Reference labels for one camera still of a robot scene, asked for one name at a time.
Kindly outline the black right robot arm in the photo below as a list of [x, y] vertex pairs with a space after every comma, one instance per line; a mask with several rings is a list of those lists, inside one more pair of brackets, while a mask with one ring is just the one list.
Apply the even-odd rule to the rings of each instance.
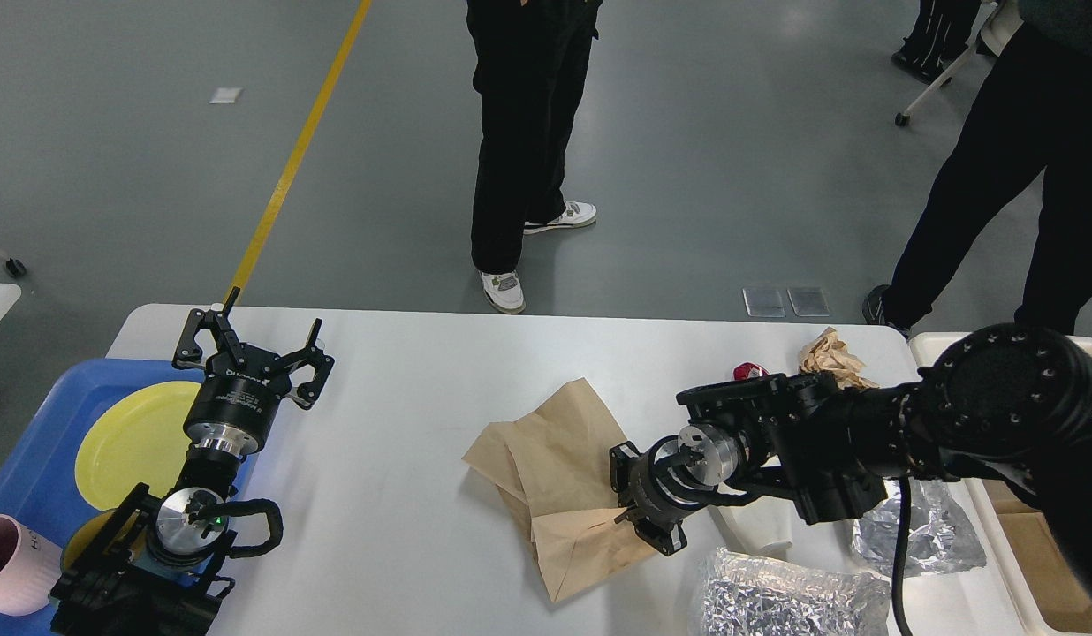
[[670, 556], [682, 520], [775, 496], [808, 525], [857, 519], [885, 480], [999, 480], [1043, 513], [1092, 599], [1092, 358], [1051, 329], [997, 323], [918, 382], [840, 388], [829, 372], [685, 390], [690, 419], [646, 451], [610, 448], [618, 522]]

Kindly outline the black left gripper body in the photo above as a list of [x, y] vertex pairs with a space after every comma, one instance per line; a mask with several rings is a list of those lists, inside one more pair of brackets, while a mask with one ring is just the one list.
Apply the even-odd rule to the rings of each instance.
[[266, 447], [290, 379], [274, 352], [247, 346], [242, 358], [217, 352], [204, 362], [203, 382], [183, 419], [183, 435], [195, 447], [240, 458]]

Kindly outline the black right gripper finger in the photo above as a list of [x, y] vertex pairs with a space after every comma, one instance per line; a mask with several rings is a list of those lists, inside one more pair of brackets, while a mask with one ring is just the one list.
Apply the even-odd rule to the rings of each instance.
[[641, 451], [632, 441], [616, 444], [608, 450], [610, 487], [618, 499], [618, 507], [631, 510], [640, 492]]
[[615, 523], [633, 526], [648, 546], [654, 547], [660, 555], [670, 557], [687, 547], [687, 537], [682, 530], [682, 519], [656, 519], [644, 515], [639, 508], [626, 508], [615, 516]]

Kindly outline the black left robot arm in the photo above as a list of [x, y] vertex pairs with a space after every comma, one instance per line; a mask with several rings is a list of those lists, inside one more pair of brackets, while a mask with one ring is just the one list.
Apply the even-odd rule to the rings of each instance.
[[235, 587], [227, 560], [278, 547], [278, 503], [242, 500], [235, 480], [266, 447], [278, 407], [314, 407], [335, 366], [314, 319], [302, 348], [278, 354], [232, 328], [239, 288], [186, 319], [171, 360], [204, 378], [183, 419], [189, 447], [171, 488], [139, 483], [107, 516], [50, 589], [58, 635], [204, 635]]

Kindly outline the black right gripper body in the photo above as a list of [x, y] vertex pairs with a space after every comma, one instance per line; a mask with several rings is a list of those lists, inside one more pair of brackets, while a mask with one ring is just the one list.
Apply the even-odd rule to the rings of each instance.
[[682, 532], [682, 520], [703, 510], [705, 496], [715, 494], [691, 474], [687, 460], [695, 452], [684, 451], [676, 437], [658, 439], [645, 451], [631, 443], [630, 451], [630, 497], [639, 511], [636, 528], [652, 535]]

